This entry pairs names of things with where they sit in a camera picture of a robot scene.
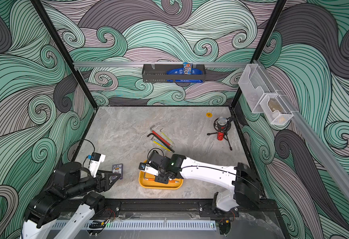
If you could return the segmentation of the yellow sleeved hex key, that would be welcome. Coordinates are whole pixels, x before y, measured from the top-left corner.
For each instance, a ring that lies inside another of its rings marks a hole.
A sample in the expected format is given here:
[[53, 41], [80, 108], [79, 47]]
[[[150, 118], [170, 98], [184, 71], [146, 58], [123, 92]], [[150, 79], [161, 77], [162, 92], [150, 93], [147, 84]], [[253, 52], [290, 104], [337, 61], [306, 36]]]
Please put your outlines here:
[[171, 150], [170, 148], [168, 148], [165, 144], [160, 143], [159, 141], [157, 141], [157, 140], [155, 140], [155, 139], [153, 139], [153, 138], [151, 138], [150, 140], [151, 140], [153, 143], [155, 143], [156, 145], [159, 145], [160, 147], [164, 148], [165, 150], [172, 152], [172, 150]]

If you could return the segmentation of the orange sleeved hex key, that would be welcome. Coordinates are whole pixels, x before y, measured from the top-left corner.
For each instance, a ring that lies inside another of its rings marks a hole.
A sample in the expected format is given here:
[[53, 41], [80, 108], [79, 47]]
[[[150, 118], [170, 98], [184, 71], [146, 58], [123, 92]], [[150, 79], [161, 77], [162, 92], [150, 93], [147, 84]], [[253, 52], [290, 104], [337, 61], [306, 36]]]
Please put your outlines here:
[[168, 180], [168, 179], [160, 179], [160, 178], [156, 179], [156, 178], [145, 178], [144, 177], [144, 180], [154, 181], [154, 182], [162, 183], [162, 184], [179, 183], [179, 181], [177, 181], [177, 180]]

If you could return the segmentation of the large black hex key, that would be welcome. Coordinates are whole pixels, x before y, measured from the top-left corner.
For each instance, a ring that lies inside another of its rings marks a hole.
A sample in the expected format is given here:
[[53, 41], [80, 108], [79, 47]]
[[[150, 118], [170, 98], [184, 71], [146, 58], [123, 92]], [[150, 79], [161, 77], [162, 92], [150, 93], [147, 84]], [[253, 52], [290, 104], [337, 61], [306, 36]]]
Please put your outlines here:
[[168, 143], [166, 143], [165, 140], [161, 139], [158, 135], [156, 135], [156, 134], [154, 134], [154, 133], [151, 132], [151, 133], [149, 133], [149, 134], [147, 135], [147, 137], [150, 137], [150, 136], [152, 136], [153, 139], [159, 141], [160, 143], [165, 144], [168, 148], [170, 148], [170, 149], [172, 150], [172, 153], [175, 152], [175, 151], [172, 149], [172, 147], [171, 147]]

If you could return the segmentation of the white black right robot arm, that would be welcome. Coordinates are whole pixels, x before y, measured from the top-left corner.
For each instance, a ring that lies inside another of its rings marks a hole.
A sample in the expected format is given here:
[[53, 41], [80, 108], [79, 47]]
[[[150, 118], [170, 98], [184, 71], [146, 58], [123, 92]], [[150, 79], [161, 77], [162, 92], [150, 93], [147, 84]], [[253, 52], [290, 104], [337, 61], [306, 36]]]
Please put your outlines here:
[[173, 154], [170, 158], [153, 151], [139, 170], [155, 176], [155, 182], [168, 184], [173, 179], [194, 179], [221, 186], [214, 207], [228, 212], [241, 206], [257, 209], [260, 204], [260, 182], [256, 173], [245, 163], [236, 166], [213, 165], [190, 157]]

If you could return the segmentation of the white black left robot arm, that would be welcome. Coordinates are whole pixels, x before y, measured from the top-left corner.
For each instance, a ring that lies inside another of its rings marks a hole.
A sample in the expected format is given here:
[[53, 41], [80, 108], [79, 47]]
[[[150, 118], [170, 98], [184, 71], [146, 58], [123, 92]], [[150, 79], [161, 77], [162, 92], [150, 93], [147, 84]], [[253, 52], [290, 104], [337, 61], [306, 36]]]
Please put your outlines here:
[[80, 205], [56, 235], [57, 239], [75, 238], [92, 217], [106, 211], [105, 197], [101, 193], [111, 189], [121, 174], [102, 170], [82, 177], [83, 171], [90, 173], [79, 162], [69, 162], [55, 170], [52, 185], [36, 195], [25, 211], [22, 239], [47, 238], [70, 199], [80, 195], [83, 196]]

